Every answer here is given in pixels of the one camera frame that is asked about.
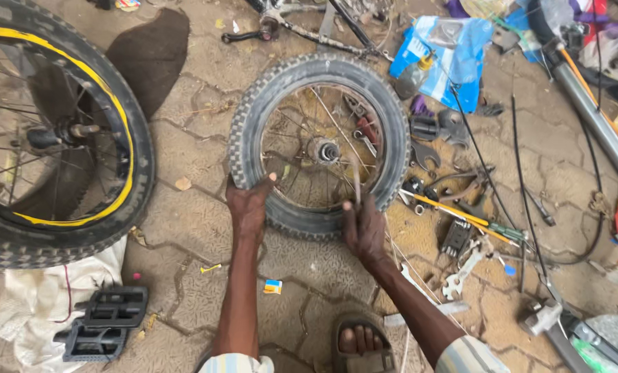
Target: spanner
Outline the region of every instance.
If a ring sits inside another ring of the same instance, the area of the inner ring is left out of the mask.
[[[422,145],[415,140],[411,140],[411,146],[413,147],[417,164],[425,171],[431,171],[427,165],[427,159],[434,161],[436,168],[440,168],[440,156],[433,148]]]
[[[371,140],[369,140],[369,138],[361,130],[353,131],[353,137],[356,140],[363,141],[364,144],[367,146],[367,149],[369,149],[369,151],[371,151],[371,154],[373,154],[373,157],[376,157],[377,155],[376,148],[371,143]]]
[[[484,253],[477,249],[477,245],[479,245],[478,241],[470,241],[469,250],[472,250],[470,258],[466,260],[463,267],[459,269],[459,272],[449,275],[445,279],[447,286],[442,287],[442,294],[447,298],[447,300],[454,301],[454,296],[452,295],[453,291],[456,291],[459,295],[461,294],[461,291],[464,289],[464,280],[468,275],[470,275],[470,272],[473,270],[475,265],[482,258],[484,258]]]
[[[402,263],[402,264],[401,264],[401,274],[402,274],[404,277],[406,277],[406,279],[407,279],[407,280],[408,280],[411,284],[413,284],[413,286],[415,286],[415,287],[416,287],[416,288],[420,291],[420,293],[422,293],[425,297],[427,297],[427,299],[431,302],[431,304],[433,304],[434,306],[435,306],[435,305],[438,305],[438,304],[436,303],[436,301],[434,301],[434,300],[433,300],[433,298],[431,298],[431,297],[429,296],[429,294],[427,294],[427,293],[424,291],[424,289],[422,289],[422,288],[420,287],[420,285],[418,285],[418,284],[415,282],[415,280],[413,280],[413,278],[411,277],[411,272],[409,272],[409,270],[408,270],[408,266],[406,266],[406,264],[405,264],[405,263]]]

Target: foot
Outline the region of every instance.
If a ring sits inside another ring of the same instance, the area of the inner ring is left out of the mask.
[[[356,325],[354,328],[345,328],[339,334],[339,352],[362,355],[365,352],[382,349],[381,337],[374,335],[369,327]]]

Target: white cloth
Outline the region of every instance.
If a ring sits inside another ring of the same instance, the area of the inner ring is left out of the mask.
[[[120,270],[127,236],[90,258],[67,264],[72,308],[89,301],[102,286],[122,284]],[[72,325],[83,311],[69,312],[65,266],[45,269],[6,269],[5,288],[0,295],[0,338],[14,343],[15,357],[23,372],[73,372],[84,362],[63,362],[64,343],[54,335]]]

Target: striped shirt sleeve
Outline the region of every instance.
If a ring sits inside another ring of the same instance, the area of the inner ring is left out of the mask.
[[[452,342],[440,355],[436,373],[510,373],[489,348],[473,336]]]

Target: brick pavement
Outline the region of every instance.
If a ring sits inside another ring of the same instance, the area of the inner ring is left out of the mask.
[[[286,32],[279,42],[270,44],[258,40],[222,44],[219,35],[223,30],[214,28],[217,18],[226,20],[227,25],[236,19],[243,30],[256,26],[255,12],[239,0],[147,1],[135,13],[98,11],[84,0],[42,0],[40,4],[102,49],[122,30],[153,18],[158,7],[181,9],[189,16],[187,63],[150,122],[159,167],[156,189],[141,225],[148,246],[129,242],[123,267],[125,279],[136,271],[143,274],[143,284],[150,288],[148,313],[160,317],[144,340],[129,341],[118,361],[106,366],[92,364],[82,371],[128,372],[140,371],[143,366],[151,372],[190,371],[214,336],[230,260],[230,217],[223,191],[228,172],[225,141],[234,106],[259,72],[279,58],[310,52],[315,47]],[[396,11],[416,16],[445,14],[433,2],[424,0],[397,1]],[[304,21],[317,25],[319,20],[308,17]],[[94,27],[93,21],[109,27]],[[380,27],[369,29],[376,35],[385,34]],[[401,31],[392,29],[393,33]],[[393,36],[388,45],[398,42],[399,38]],[[387,63],[375,68],[385,72]],[[502,101],[509,108],[512,80],[520,108],[521,157],[528,187],[543,196],[559,223],[547,228],[533,211],[542,246],[559,258],[574,258],[590,244],[596,222],[587,208],[596,185],[578,117],[539,66],[520,55],[500,56],[489,50],[484,67],[484,91],[489,100]],[[439,109],[435,102],[429,105]],[[220,109],[212,114],[186,114],[204,107]],[[526,226],[509,110],[496,119],[469,118],[483,156],[498,167],[494,178],[501,197],[513,218]],[[472,149],[455,150],[440,142],[436,145],[444,160],[438,175],[452,172],[453,165],[478,164]],[[604,192],[613,202],[618,196],[618,175],[598,147],[596,153]],[[418,170],[412,172],[427,177]],[[182,192],[174,182],[183,175],[192,188]],[[499,210],[493,205],[488,209]],[[453,271],[437,253],[438,238],[448,221],[444,216],[428,212],[418,218],[396,203],[388,215],[393,236],[424,279],[440,279]],[[608,257],[615,258],[615,250],[605,232],[598,253],[613,251]],[[223,267],[201,274],[200,267],[216,263]],[[585,315],[618,313],[618,286],[588,265],[552,270],[563,297]],[[566,371],[545,337],[529,338],[517,326],[524,304],[546,296],[532,266],[528,272],[525,292],[519,294],[518,276],[505,276],[496,261],[481,262],[463,292],[471,310],[456,315],[456,319],[468,333],[487,342],[513,372]],[[259,254],[259,288],[265,278],[284,281],[281,295],[259,292],[262,353],[272,357],[280,372],[320,372],[328,366],[331,321],[341,312],[361,311],[379,322],[382,315],[395,312],[385,292],[338,243],[301,242],[269,230]],[[404,328],[386,331],[399,359]],[[0,341],[1,372],[16,370],[11,354],[11,346]],[[412,344],[407,372],[430,371],[421,351]]]

